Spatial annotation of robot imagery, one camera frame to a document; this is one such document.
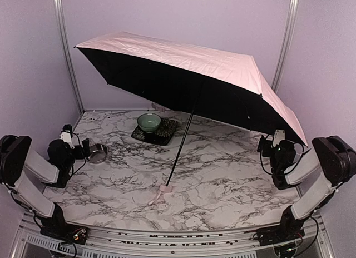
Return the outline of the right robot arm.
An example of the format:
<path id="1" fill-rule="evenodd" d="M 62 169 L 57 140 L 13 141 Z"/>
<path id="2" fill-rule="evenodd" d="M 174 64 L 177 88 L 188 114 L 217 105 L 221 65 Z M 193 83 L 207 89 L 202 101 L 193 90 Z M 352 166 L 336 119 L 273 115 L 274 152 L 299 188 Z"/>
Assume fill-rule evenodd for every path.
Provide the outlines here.
<path id="1" fill-rule="evenodd" d="M 303 237 L 304 222 L 355 175 L 355 150 L 339 136 L 316 137 L 312 147 L 301 153 L 297 153 L 295 142 L 262 137 L 258 153 L 269 159 L 267 174 L 278 190 L 301 184 L 308 187 L 283 211 L 278 225 L 257 230 L 254 237 L 261 246 Z"/>

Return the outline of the pink and black umbrella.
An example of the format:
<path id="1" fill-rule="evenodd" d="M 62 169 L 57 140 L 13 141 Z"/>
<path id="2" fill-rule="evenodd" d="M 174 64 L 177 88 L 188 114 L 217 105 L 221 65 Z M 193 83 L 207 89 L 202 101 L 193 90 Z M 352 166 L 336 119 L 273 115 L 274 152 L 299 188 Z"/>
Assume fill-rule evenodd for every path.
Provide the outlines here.
<path id="1" fill-rule="evenodd" d="M 251 55 L 126 32 L 76 47 L 109 85 L 164 108 L 265 134 L 281 129 L 288 140 L 307 143 Z"/>

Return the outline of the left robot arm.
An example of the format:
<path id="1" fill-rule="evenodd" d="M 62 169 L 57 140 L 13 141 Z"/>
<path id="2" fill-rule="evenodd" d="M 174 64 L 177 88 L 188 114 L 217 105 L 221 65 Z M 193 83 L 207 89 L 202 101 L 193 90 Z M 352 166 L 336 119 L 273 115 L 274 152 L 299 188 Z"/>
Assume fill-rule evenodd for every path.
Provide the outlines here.
<path id="1" fill-rule="evenodd" d="M 62 207 L 46 197 L 40 186 L 65 188 L 74 174 L 73 147 L 62 139 L 52 141 L 48 158 L 32 146 L 29 136 L 1 138 L 1 183 L 20 206 L 33 212 L 40 233 L 55 239 L 84 245 L 89 229 L 65 220 Z"/>

